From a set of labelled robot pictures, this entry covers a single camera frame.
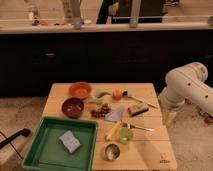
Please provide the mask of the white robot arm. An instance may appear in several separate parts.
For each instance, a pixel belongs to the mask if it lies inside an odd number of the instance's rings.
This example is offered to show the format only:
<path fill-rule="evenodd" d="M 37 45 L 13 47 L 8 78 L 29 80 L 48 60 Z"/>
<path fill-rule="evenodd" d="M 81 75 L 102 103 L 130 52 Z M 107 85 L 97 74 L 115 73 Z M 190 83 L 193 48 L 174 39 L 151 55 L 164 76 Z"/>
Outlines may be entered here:
<path fill-rule="evenodd" d="M 166 86 L 158 96 L 165 126 L 170 125 L 185 100 L 213 117 L 213 88 L 205 84 L 207 78 L 208 70 L 200 62 L 186 64 L 166 74 Z"/>

